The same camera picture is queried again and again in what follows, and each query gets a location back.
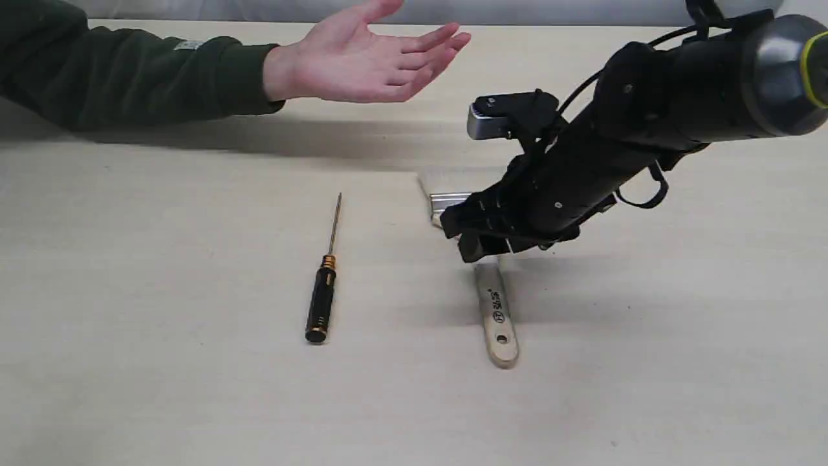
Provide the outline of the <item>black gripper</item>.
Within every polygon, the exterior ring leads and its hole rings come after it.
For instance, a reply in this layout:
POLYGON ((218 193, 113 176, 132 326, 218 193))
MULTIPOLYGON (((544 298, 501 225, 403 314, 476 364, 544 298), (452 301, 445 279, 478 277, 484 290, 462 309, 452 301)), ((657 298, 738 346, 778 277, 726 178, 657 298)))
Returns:
POLYGON ((443 235, 459 238, 464 263, 570 241, 653 163, 653 148, 602 136, 588 116, 574 119, 546 151, 514 159, 499 182, 447 206, 443 235))

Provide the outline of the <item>dark green sleeved forearm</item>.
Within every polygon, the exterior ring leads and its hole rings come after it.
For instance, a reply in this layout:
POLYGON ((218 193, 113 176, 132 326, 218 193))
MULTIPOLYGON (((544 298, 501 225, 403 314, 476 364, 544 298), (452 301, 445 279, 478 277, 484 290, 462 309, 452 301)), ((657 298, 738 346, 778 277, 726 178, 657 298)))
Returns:
POLYGON ((64 1, 3 1, 1 89, 62 129, 127 129, 278 112, 265 92, 273 44, 189 41, 91 27, 64 1))

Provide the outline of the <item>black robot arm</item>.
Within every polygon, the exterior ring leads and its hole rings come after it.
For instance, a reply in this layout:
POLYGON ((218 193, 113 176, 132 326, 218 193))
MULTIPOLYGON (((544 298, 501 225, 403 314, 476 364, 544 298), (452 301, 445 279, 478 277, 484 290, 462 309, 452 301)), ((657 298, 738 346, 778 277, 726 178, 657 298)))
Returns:
POLYGON ((660 42, 631 41, 583 86, 591 101, 574 118, 541 89, 490 94, 468 109, 474 140, 515 139, 521 154, 488 188, 439 215, 465 263, 547 250, 625 201, 644 170, 659 184, 641 209, 665 198, 665 172, 711 144, 808 135, 826 123, 826 26, 769 10, 697 19, 660 42))

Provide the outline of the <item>open bare human hand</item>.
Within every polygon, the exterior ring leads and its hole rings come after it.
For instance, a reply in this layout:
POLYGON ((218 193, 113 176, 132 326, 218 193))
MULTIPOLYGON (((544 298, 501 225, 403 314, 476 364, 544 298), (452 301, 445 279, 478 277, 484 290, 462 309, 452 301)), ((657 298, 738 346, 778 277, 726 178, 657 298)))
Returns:
POLYGON ((358 104, 411 100, 470 44, 448 23, 421 36, 375 34, 402 1, 366 1, 326 17, 303 38, 267 53, 263 89, 269 100, 319 98, 358 104))

